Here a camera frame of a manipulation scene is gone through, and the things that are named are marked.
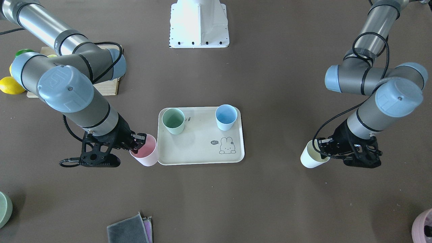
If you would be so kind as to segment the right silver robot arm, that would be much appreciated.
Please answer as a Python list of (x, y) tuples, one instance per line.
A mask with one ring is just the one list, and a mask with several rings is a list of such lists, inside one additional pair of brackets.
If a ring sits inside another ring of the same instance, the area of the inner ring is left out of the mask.
[(31, 32), (56, 57), (19, 54), (12, 75), (19, 85), (84, 130), (81, 154), (60, 161), (62, 167), (118, 167), (112, 149), (137, 154), (147, 135), (135, 133), (94, 87), (125, 75), (121, 46), (101, 48), (46, 10), (38, 0), (2, 0), (1, 19)]

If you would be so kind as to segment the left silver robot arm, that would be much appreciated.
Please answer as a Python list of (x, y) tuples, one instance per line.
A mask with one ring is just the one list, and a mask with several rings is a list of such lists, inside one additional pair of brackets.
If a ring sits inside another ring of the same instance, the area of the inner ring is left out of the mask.
[(382, 152), (377, 134), (409, 115), (423, 101), (426, 68), (413, 62), (388, 67), (388, 34), (408, 4), (408, 0), (372, 1), (367, 20), (342, 64), (327, 70), (328, 90), (364, 95), (367, 99), (351, 108), (352, 114), (331, 136), (315, 135), (308, 142), (301, 155), (305, 167), (317, 167), (331, 158), (353, 167), (380, 166)]

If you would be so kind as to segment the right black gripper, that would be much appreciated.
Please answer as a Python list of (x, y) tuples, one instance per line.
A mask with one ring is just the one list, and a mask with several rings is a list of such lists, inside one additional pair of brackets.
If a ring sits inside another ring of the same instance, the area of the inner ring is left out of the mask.
[(80, 165), (84, 167), (118, 167), (120, 159), (111, 153), (112, 149), (123, 149), (137, 154), (146, 143), (145, 133), (136, 134), (128, 123), (119, 116), (112, 131), (102, 136), (85, 132), (82, 140)]

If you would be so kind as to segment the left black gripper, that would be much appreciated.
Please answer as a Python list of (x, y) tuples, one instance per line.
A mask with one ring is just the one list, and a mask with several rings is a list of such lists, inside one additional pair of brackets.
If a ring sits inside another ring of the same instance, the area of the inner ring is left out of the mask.
[(347, 121), (341, 123), (328, 138), (317, 139), (321, 157), (342, 159), (344, 164), (352, 167), (377, 168), (381, 166), (380, 156), (375, 136), (362, 139), (348, 128)]

